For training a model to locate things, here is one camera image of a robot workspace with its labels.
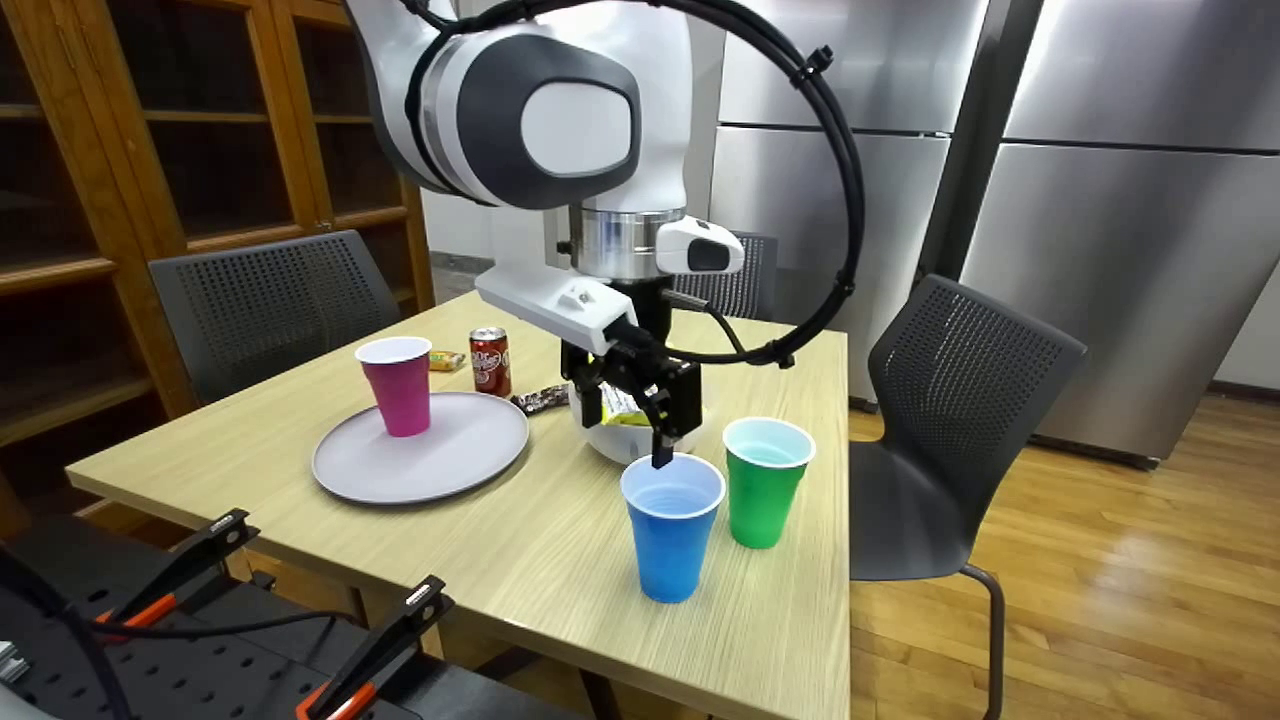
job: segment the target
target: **wall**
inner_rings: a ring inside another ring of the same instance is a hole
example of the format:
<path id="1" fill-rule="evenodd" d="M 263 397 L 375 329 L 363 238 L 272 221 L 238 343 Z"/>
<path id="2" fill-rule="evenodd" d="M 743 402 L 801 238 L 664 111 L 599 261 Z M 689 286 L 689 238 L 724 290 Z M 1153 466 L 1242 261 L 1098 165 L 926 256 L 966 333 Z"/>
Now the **wall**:
<path id="1" fill-rule="evenodd" d="M 546 212 L 481 207 L 471 199 L 425 193 L 425 222 L 432 250 L 496 261 L 546 248 Z"/>
<path id="2" fill-rule="evenodd" d="M 1252 304 L 1229 358 L 1215 367 L 1223 385 L 1252 385 L 1280 393 L 1280 270 Z"/>

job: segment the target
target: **wooden table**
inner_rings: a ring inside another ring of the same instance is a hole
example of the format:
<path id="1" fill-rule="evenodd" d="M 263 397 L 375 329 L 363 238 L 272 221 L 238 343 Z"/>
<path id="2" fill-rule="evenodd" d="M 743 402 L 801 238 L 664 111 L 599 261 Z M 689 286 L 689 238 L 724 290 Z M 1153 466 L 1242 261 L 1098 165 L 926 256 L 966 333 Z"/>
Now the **wooden table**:
<path id="1" fill-rule="evenodd" d="M 460 297 L 391 333 L 464 346 L 470 329 L 503 324 L 516 393 L 556 380 L 556 340 Z M 780 337 L 736 324 L 743 343 Z M 705 317 L 678 317 L 678 346 L 724 346 Z M 470 393 L 470 373 L 432 373 Z M 414 588 L 450 580 L 460 607 L 516 642 L 717 714 L 850 714 L 850 340 L 816 337 L 798 367 L 705 367 L 697 452 L 724 466 L 734 416 L 804 424 L 822 452 L 789 537 L 749 553 L 717 516 L 710 567 L 689 605 L 637 588 L 622 466 L 599 459 L 567 413 L 531 420 L 531 448 L 489 488 L 427 508 L 355 508 L 320 493 L 307 459 L 327 428 L 370 408 L 353 346 L 327 352 L 240 397 L 179 416 L 69 466 L 74 483 L 163 518 L 203 522 L 246 508 L 261 542 L 347 580 Z"/>

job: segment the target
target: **green cup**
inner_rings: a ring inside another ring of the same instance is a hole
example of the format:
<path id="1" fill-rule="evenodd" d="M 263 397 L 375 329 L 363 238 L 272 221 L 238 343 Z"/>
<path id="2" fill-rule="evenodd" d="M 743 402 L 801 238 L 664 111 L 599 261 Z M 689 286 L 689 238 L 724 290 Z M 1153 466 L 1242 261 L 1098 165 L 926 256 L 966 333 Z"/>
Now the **green cup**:
<path id="1" fill-rule="evenodd" d="M 729 531 L 736 542 L 771 547 L 783 537 L 811 452 L 811 436 L 775 416 L 743 416 L 724 428 Z"/>

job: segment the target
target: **plastic cup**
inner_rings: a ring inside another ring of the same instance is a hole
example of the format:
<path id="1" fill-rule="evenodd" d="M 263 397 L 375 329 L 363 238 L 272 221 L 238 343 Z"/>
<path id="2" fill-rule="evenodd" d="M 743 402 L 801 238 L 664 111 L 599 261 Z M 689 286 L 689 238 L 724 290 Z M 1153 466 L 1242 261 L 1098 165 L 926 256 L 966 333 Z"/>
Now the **plastic cup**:
<path id="1" fill-rule="evenodd" d="M 672 455 L 654 466 L 650 455 L 624 466 L 624 498 L 632 512 L 642 593 L 660 605 L 682 605 L 697 593 L 724 474 L 700 455 Z"/>
<path id="2" fill-rule="evenodd" d="M 432 340 L 425 337 L 379 337 L 355 346 L 375 413 L 389 436 L 422 436 L 432 428 L 427 358 Z"/>
<path id="3" fill-rule="evenodd" d="M 743 416 L 724 428 L 729 537 L 736 542 L 771 547 L 783 537 L 811 452 L 811 436 L 775 416 Z"/>

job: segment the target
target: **wooden cabinet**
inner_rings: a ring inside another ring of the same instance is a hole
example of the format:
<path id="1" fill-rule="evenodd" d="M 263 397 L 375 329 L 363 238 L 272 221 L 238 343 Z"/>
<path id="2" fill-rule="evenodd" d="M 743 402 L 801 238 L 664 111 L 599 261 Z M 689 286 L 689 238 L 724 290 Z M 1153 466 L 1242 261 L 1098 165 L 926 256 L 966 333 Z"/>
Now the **wooden cabinet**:
<path id="1" fill-rule="evenodd" d="M 432 304 L 335 0 L 0 0 L 0 526 L 59 430 L 191 408 L 152 256 L 320 228 Z"/>

